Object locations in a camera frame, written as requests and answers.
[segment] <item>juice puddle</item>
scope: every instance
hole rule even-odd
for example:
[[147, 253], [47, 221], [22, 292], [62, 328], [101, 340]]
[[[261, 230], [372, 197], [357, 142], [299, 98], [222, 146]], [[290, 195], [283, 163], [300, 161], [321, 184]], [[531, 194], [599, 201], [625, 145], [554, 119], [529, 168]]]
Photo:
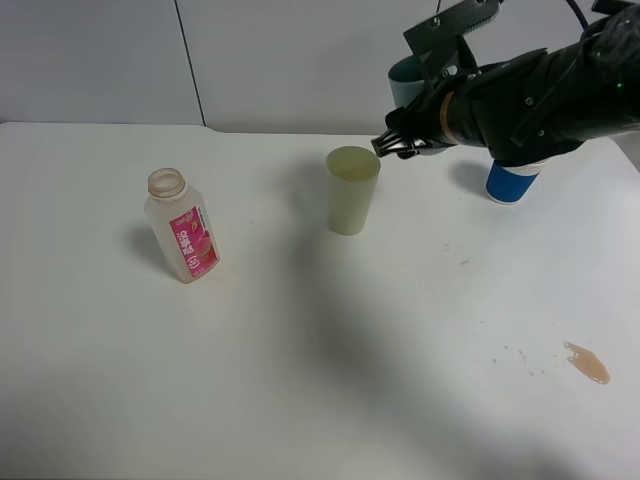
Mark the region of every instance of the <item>juice puddle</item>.
[[585, 377], [598, 382], [601, 385], [606, 385], [611, 380], [607, 367], [598, 360], [598, 357], [591, 350], [579, 347], [573, 343], [564, 342], [564, 348], [573, 353], [572, 357], [568, 357], [567, 360], [571, 365], [576, 367], [580, 373]]

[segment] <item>table surface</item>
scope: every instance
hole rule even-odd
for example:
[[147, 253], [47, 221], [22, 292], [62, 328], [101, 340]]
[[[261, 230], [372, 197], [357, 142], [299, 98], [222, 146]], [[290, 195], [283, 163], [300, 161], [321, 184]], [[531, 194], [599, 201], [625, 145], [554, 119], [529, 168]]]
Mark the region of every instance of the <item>table surface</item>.
[[[640, 176], [610, 140], [513, 207], [488, 153], [387, 158], [365, 230], [324, 157], [368, 138], [0, 126], [0, 476], [637, 478]], [[146, 177], [204, 195], [182, 285]], [[608, 385], [563, 342], [589, 348]]]

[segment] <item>plastic cup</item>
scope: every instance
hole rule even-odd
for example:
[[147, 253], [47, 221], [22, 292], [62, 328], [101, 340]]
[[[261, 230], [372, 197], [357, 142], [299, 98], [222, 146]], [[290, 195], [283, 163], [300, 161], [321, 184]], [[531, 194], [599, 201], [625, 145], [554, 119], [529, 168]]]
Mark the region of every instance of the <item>plastic cup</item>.
[[424, 89], [420, 61], [413, 55], [396, 63], [387, 74], [396, 108], [409, 105]]
[[487, 179], [487, 194], [491, 200], [502, 205], [511, 205], [520, 200], [546, 165], [547, 160], [523, 165], [501, 167], [493, 162]]
[[327, 155], [331, 230], [341, 235], [362, 231], [380, 166], [380, 159], [366, 148], [341, 147]]

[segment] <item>plastic bottle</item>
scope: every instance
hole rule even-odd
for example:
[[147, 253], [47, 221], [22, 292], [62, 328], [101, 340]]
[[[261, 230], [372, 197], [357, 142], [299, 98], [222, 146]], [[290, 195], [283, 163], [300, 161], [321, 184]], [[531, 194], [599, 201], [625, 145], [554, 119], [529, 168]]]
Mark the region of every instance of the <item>plastic bottle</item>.
[[148, 185], [144, 212], [153, 233], [178, 279], [191, 283], [220, 259], [202, 195], [173, 168], [153, 172]]

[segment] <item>bottle label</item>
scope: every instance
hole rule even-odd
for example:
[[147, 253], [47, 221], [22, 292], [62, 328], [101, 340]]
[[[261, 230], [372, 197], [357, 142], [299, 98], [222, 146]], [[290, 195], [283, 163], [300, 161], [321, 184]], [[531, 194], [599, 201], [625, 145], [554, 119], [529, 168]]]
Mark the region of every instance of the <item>bottle label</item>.
[[202, 275], [218, 260], [199, 206], [174, 218], [169, 224], [192, 277]]

